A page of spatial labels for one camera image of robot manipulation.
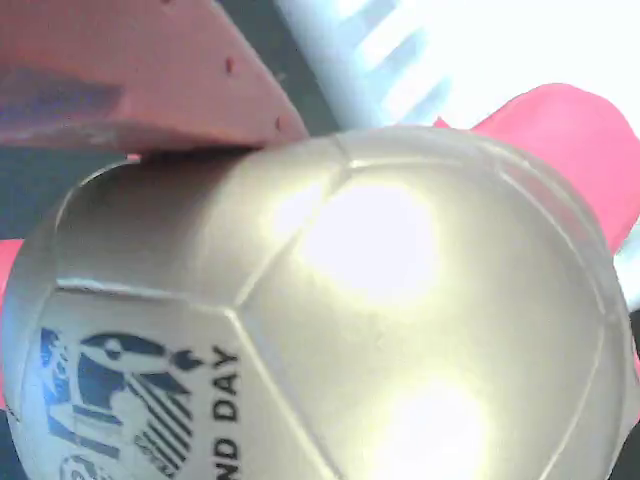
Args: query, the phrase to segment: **soccer ball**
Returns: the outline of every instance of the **soccer ball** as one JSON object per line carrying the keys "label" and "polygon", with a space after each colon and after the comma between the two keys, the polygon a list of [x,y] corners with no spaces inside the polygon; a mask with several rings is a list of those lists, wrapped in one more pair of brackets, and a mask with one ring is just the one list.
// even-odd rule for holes
{"label": "soccer ball", "polygon": [[633,341],[553,171],[421,127],[207,155],[107,169],[25,242],[2,339],[32,480],[607,477]]}
{"label": "soccer ball", "polygon": [[60,467],[60,480],[113,480],[100,467],[81,455],[65,458]]}

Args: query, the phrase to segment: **pink object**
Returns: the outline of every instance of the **pink object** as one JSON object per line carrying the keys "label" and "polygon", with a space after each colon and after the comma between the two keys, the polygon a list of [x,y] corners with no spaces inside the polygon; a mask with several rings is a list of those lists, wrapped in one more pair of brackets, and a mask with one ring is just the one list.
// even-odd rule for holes
{"label": "pink object", "polygon": [[0,144],[147,153],[306,135],[217,2],[2,4]]}
{"label": "pink object", "polygon": [[[0,241],[0,315],[2,314],[2,298],[4,289],[7,286],[11,265],[20,250],[22,240],[1,240]],[[4,395],[2,395],[2,370],[0,369],[0,409],[5,408]]]}
{"label": "pink object", "polygon": [[620,248],[640,214],[640,141],[613,104],[570,85],[543,85],[472,131],[548,162],[591,205],[611,251]]}

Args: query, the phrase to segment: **printed logo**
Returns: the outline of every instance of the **printed logo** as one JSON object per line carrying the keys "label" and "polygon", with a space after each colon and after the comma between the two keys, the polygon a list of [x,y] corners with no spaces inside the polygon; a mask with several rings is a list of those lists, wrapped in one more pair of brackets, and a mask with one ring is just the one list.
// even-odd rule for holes
{"label": "printed logo", "polygon": [[73,455],[62,461],[60,480],[113,480],[113,477],[82,455]]}
{"label": "printed logo", "polygon": [[[135,445],[166,478],[180,471],[193,438],[191,392],[181,379],[204,365],[191,350],[172,352],[123,333],[71,345],[61,332],[43,328],[41,361],[52,435],[117,461]],[[87,473],[73,473],[69,465]],[[109,480],[91,476],[89,465],[70,457],[61,478]]]}

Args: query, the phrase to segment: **ball panel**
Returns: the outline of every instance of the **ball panel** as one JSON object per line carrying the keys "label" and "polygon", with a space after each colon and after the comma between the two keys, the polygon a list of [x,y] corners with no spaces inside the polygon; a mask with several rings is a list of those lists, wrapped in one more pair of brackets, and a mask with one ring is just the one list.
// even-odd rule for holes
{"label": "ball panel", "polygon": [[324,201],[341,152],[315,140],[246,158],[126,165],[83,186],[58,228],[59,279],[231,304]]}
{"label": "ball panel", "polygon": [[8,407],[21,418],[21,389],[28,350],[40,312],[55,289],[55,213],[23,243],[13,265],[2,308],[2,364]]}
{"label": "ball panel", "polygon": [[628,367],[621,355],[628,345],[621,341],[616,327],[607,326],[602,333],[601,355],[589,388],[585,389],[584,405],[576,411],[572,419],[575,423],[567,425],[567,438],[558,442],[559,455],[550,459],[549,480],[609,478],[631,431],[624,418],[628,412],[622,409],[627,389],[620,374]]}
{"label": "ball panel", "polygon": [[580,261],[470,163],[355,171],[240,311],[346,477],[435,476],[446,438],[488,477],[535,477],[588,382],[603,323]]}
{"label": "ball panel", "polygon": [[348,153],[351,168],[401,166],[425,162],[489,167],[493,162],[479,147],[477,136],[453,129],[396,126],[336,135]]}
{"label": "ball panel", "polygon": [[47,452],[34,480],[74,455],[113,478],[325,478],[233,312],[59,289],[40,327],[16,433]]}

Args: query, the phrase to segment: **dark background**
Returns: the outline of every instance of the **dark background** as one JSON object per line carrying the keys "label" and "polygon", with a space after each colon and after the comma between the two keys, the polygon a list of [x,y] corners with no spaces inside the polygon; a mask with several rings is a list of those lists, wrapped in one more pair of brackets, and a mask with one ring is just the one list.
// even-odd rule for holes
{"label": "dark background", "polygon": [[[271,2],[226,0],[220,3],[289,93],[309,131],[320,135],[337,130],[313,74]],[[23,238],[71,186],[120,160],[122,157],[116,155],[0,149],[0,238]],[[634,321],[636,326],[640,326],[640,318]],[[611,478],[640,479],[640,428],[636,427],[629,437]],[[0,480],[24,479],[6,415],[0,412]]]}

